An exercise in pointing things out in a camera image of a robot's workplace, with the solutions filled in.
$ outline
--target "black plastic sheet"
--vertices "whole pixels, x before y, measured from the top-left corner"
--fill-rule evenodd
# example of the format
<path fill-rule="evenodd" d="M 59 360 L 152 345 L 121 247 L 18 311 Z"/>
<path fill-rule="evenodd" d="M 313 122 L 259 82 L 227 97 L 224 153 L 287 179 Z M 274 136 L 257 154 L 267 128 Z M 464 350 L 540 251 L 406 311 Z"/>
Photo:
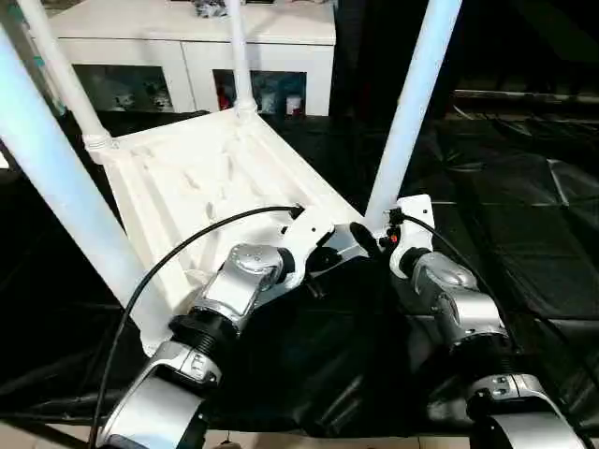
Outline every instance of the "black plastic sheet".
<path fill-rule="evenodd" d="M 118 135 L 158 119 L 102 120 Z M 497 292 L 544 380 L 599 434 L 598 392 L 567 348 L 527 313 L 550 319 L 599 370 L 597 135 L 575 125 L 527 124 L 530 136 L 501 122 L 425 125 L 402 195 L 431 195 L 437 229 Z M 72 122 L 63 125 L 77 134 Z M 386 129 L 325 118 L 272 125 L 364 211 Z M 101 169 L 87 165 L 110 199 Z M 9 217 L 2 234 L 12 236 L 1 262 L 7 363 L 0 418 L 89 422 L 121 309 L 26 180 L 2 187 L 0 207 Z M 331 437 L 467 431 L 466 421 L 443 408 L 424 413 L 431 398 L 418 374 L 438 336 L 410 288 L 389 282 L 366 259 L 317 281 L 324 299 L 300 288 L 256 312 L 213 404 L 213 425 Z M 144 360 L 131 325 L 107 412 Z"/>

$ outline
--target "floor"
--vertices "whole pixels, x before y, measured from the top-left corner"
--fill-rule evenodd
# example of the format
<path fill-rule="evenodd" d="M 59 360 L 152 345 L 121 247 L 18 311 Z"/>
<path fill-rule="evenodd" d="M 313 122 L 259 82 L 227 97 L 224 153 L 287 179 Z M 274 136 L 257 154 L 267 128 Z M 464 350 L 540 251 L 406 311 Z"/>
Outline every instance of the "floor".
<path fill-rule="evenodd" d="M 82 440 L 87 439 L 88 427 L 56 426 Z M 205 448 L 213 448 L 227 438 L 223 430 L 211 430 L 206 436 Z M 465 438 L 368 438 L 360 440 L 316 440 L 297 435 L 277 433 L 231 432 L 229 439 L 242 449 L 467 449 Z M 61 449 L 63 446 L 45 442 L 36 436 L 0 423 L 0 447 L 7 449 Z"/>

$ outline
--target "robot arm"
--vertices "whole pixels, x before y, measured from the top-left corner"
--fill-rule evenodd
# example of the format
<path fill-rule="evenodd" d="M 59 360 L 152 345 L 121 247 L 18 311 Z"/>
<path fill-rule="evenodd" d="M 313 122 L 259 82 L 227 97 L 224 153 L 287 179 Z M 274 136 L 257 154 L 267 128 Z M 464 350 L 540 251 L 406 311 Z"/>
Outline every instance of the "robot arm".
<path fill-rule="evenodd" d="M 203 404 L 260 292 L 294 271 L 288 250 L 233 247 L 186 315 L 173 318 L 163 342 L 112 412 L 99 445 L 117 448 L 201 447 L 207 429 Z"/>
<path fill-rule="evenodd" d="M 493 299 L 473 273 L 441 253 L 413 248 L 400 268 L 430 305 L 467 386 L 475 422 L 473 448 L 584 449 L 557 405 L 532 374 L 518 367 L 516 349 Z"/>

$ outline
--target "white cabinet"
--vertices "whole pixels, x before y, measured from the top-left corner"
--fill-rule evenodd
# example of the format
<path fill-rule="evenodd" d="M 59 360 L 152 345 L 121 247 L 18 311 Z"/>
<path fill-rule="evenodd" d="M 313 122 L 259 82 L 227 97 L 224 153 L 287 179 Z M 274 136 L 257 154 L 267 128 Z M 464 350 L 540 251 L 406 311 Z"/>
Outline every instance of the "white cabinet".
<path fill-rule="evenodd" d="M 269 80 L 299 74 L 291 76 L 294 93 L 285 88 L 276 94 L 279 103 L 299 96 L 301 112 L 328 115 L 336 38 L 332 4 L 281 2 L 241 10 L 250 68 L 268 72 Z M 201 19 L 190 2 L 84 0 L 52 17 L 51 25 L 98 109 L 126 109 L 128 101 L 147 109 L 154 94 L 128 98 L 148 96 L 143 87 L 126 86 L 139 80 L 146 90 L 164 85 L 158 97 L 166 96 L 175 112 L 226 106 L 219 105 L 217 81 L 233 67 L 227 17 Z M 258 104 L 268 96 L 257 87 L 255 93 Z"/>

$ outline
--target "glass cabinet door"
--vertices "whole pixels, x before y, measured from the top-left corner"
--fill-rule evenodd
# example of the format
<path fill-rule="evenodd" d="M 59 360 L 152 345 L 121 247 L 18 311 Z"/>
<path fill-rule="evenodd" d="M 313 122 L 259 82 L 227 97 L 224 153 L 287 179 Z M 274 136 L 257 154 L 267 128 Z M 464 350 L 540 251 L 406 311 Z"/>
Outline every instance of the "glass cabinet door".
<path fill-rule="evenodd" d="M 73 65 L 98 110 L 174 112 L 162 67 Z"/>
<path fill-rule="evenodd" d="M 229 109 L 235 103 L 235 77 L 232 70 L 212 71 L 218 107 Z M 269 115 L 305 115 L 306 73 L 252 70 L 252 91 L 258 112 Z"/>

